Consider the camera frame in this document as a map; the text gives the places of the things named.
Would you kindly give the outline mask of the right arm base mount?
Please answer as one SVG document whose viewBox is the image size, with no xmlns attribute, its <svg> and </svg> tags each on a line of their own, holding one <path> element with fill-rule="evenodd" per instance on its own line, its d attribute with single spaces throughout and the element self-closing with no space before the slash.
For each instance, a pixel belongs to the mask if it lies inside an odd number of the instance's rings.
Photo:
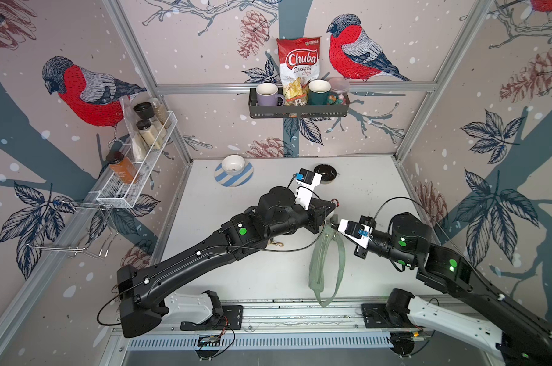
<svg viewBox="0 0 552 366">
<path fill-rule="evenodd" d="M 363 303 L 361 305 L 364 325 L 367 329 L 415 328 L 408 318 L 408 306 L 414 294 L 398 288 L 393 289 L 385 303 Z"/>
</svg>

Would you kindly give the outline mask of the green corduroy bag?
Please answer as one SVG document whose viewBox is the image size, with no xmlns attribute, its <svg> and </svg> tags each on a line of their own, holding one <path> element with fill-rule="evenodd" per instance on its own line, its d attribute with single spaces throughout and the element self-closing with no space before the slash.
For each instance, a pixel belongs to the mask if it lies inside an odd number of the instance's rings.
<svg viewBox="0 0 552 366">
<path fill-rule="evenodd" d="M 332 293 L 326 297 L 325 292 L 330 285 L 329 280 L 332 279 L 333 269 L 333 262 L 329 259 L 329 254 L 332 252 L 332 247 L 334 246 L 336 247 L 336 259 L 338 261 L 336 279 Z M 347 254 L 342 235 L 331 223 L 327 223 L 314 242 L 308 277 L 309 289 L 314 293 L 317 303 L 322 308 L 327 308 L 338 295 L 344 278 L 346 257 Z"/>
</svg>

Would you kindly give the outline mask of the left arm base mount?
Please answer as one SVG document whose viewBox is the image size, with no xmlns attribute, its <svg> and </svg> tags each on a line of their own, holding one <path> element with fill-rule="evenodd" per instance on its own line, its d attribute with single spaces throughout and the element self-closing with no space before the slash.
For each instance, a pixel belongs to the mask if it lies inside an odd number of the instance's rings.
<svg viewBox="0 0 552 366">
<path fill-rule="evenodd" d="M 199 331 L 242 328 L 244 307 L 241 305 L 222 305 L 215 291 L 204 291 L 198 296 L 187 296 L 179 300 L 179 313 L 183 315 L 181 331 Z"/>
</svg>

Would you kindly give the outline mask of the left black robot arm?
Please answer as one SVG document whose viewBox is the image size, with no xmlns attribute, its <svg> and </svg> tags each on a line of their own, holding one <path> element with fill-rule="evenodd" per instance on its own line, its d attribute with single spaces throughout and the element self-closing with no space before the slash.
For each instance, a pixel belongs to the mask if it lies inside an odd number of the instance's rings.
<svg viewBox="0 0 552 366">
<path fill-rule="evenodd" d="M 126 265 L 117 271 L 120 324 L 127 338 L 155 329 L 170 309 L 165 299 L 202 275 L 266 249 L 276 236 L 305 228 L 320 232 L 336 208 L 331 201 L 309 198 L 307 207 L 295 202 L 294 193 L 277 186 L 262 195 L 256 206 L 237 214 L 207 239 L 159 264 L 137 269 Z"/>
</svg>

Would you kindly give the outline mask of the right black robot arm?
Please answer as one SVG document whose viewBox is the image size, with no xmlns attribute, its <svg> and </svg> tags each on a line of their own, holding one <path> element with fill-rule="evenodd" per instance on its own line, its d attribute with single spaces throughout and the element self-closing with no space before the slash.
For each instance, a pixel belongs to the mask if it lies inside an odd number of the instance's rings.
<svg viewBox="0 0 552 366">
<path fill-rule="evenodd" d="M 383 311 L 366 314 L 365 320 L 437 330 L 506 365 L 552 365 L 552 323 L 495 287 L 464 256 L 431 243 L 431 227 L 411 213 L 398 214 L 390 223 L 390 233 L 376 230 L 371 217 L 342 220 L 333 227 L 355 243 L 355 256 L 363 259 L 374 253 L 398 270 L 414 270 L 424 285 L 463 302 L 481 317 L 446 310 L 395 288 Z"/>
</svg>

